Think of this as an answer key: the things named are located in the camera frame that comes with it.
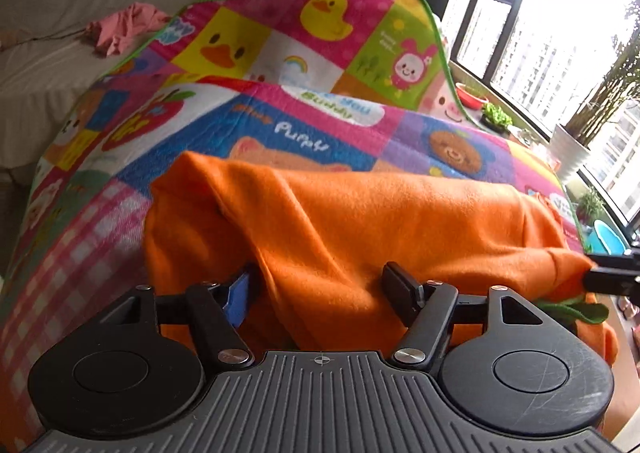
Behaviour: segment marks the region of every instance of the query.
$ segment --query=cartoon bear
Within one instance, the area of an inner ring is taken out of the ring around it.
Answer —
[[[307,172],[350,172],[346,164],[320,164],[312,159],[290,154],[283,150],[272,150],[249,136],[238,139],[231,148],[229,159],[242,160],[251,164],[263,164],[280,170],[305,170]]]
[[[431,151],[442,162],[465,175],[477,175],[482,170],[482,157],[462,136],[438,130],[429,135]]]

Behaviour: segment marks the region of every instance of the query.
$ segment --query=cartoon duck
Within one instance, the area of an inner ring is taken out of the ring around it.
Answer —
[[[326,42],[339,42],[353,30],[353,26],[343,20],[347,6],[347,0],[309,0],[300,12],[300,22],[312,36]]]
[[[236,62],[244,56],[245,48],[239,43],[232,45],[220,41],[221,33],[216,32],[210,39],[209,45],[200,49],[201,55],[213,64],[222,68],[233,68]]]
[[[192,74],[242,78],[270,33],[269,27],[220,8],[172,63]]]

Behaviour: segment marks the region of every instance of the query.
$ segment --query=pink checkered pattern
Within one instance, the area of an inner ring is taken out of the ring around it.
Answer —
[[[47,252],[0,335],[0,379],[37,431],[27,392],[34,362],[132,285],[144,283],[143,221],[150,200],[111,179]]]

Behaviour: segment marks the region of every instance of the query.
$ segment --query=white pot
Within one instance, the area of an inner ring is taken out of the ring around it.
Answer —
[[[560,125],[556,125],[554,128],[547,149],[560,161],[560,168],[556,175],[563,184],[572,178],[578,168],[587,162],[591,155],[587,148],[572,138]]]

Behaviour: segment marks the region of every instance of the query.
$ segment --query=potted plant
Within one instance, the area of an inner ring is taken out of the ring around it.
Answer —
[[[511,117],[508,116],[501,107],[493,103],[487,103],[482,107],[480,122],[498,134],[505,133],[507,128],[513,125]]]
[[[556,125],[549,151],[557,157],[558,178],[565,182],[589,158],[591,142],[626,100],[640,96],[640,0],[630,0],[625,17],[632,21],[628,42],[618,43],[615,63],[564,126]]]
[[[587,193],[578,199],[578,206],[575,208],[575,215],[585,226],[593,226],[594,221],[604,212],[604,206],[600,195],[591,187]]]
[[[480,110],[488,101],[484,91],[473,84],[456,83],[456,94],[460,102],[472,110]]]

